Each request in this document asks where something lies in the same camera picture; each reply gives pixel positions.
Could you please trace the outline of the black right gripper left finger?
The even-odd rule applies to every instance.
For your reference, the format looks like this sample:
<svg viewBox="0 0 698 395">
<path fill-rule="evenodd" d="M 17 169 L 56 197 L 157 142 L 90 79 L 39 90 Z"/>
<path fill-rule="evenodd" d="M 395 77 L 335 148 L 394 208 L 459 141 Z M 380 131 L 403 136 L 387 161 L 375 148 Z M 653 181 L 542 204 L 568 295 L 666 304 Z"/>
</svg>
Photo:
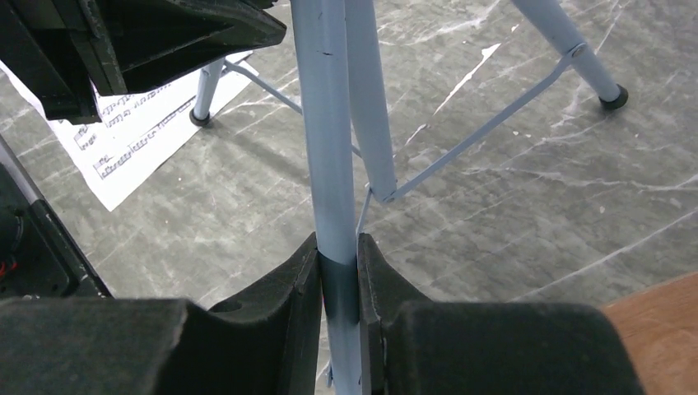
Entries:
<svg viewBox="0 0 698 395">
<path fill-rule="evenodd" d="M 210 309 L 186 299 L 9 299 L 4 394 L 311 394 L 321 286 L 310 235 Z"/>
</svg>

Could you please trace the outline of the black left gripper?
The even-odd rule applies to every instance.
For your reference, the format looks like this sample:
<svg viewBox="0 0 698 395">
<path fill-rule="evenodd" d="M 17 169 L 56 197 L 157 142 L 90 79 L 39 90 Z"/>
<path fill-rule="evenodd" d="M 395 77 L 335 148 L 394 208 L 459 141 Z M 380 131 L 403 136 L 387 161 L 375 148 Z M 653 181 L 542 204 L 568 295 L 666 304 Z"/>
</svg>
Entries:
<svg viewBox="0 0 698 395">
<path fill-rule="evenodd" d="M 151 91 L 286 35 L 286 25 L 266 12 L 270 1 L 80 1 L 88 45 L 78 53 L 77 3 L 65 4 L 69 24 L 55 1 L 2 1 L 1 61 L 48 120 L 72 124 L 101 121 L 91 80 L 102 96 Z"/>
</svg>

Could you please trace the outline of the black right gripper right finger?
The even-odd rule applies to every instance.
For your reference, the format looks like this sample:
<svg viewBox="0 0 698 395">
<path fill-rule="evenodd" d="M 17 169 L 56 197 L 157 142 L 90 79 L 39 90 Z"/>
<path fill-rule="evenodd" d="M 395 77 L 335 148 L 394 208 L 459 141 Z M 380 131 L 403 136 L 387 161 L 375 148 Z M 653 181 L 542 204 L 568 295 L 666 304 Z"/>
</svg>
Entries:
<svg viewBox="0 0 698 395">
<path fill-rule="evenodd" d="M 357 243 L 365 394 L 641 394 L 617 330 L 585 304 L 444 302 Z"/>
</svg>

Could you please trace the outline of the sheet music page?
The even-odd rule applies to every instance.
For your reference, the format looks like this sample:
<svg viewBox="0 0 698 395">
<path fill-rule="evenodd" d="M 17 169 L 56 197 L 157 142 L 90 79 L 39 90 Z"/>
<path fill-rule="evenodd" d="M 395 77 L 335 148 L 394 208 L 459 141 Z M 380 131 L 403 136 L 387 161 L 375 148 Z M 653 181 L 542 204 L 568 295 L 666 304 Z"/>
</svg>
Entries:
<svg viewBox="0 0 698 395">
<path fill-rule="evenodd" d="M 108 211 L 122 204 L 198 131 L 189 118 L 199 70 L 141 94 L 101 96 L 99 123 L 73 125 L 48 120 L 38 98 L 6 65 L 1 80 L 27 103 L 37 132 L 67 155 L 87 187 Z"/>
</svg>

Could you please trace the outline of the light blue music stand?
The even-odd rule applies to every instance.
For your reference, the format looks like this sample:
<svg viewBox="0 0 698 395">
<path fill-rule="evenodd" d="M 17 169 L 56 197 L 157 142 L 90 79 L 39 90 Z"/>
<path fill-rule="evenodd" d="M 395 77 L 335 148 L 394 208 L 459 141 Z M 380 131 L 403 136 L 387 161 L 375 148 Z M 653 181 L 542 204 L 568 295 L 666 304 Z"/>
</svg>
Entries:
<svg viewBox="0 0 698 395">
<path fill-rule="evenodd" d="M 628 99 L 555 1 L 518 1 L 516 7 L 561 58 L 551 74 L 508 105 L 418 176 L 398 186 L 390 141 L 376 29 L 370 1 L 294 1 L 291 4 L 300 73 L 301 113 L 314 210 L 321 314 L 328 320 L 331 375 L 339 394 L 361 388 L 361 304 L 352 156 L 365 163 L 368 199 L 400 198 L 540 95 L 568 67 L 595 90 L 606 110 Z"/>
</svg>

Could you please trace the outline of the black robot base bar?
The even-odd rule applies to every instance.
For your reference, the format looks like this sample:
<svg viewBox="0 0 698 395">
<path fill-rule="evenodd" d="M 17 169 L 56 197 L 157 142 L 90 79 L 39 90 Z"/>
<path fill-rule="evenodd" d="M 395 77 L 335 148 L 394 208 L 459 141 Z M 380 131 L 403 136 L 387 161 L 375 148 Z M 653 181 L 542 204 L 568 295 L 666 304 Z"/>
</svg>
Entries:
<svg viewBox="0 0 698 395">
<path fill-rule="evenodd" d="M 1 297 L 110 298 L 108 287 L 1 140 Z"/>
</svg>

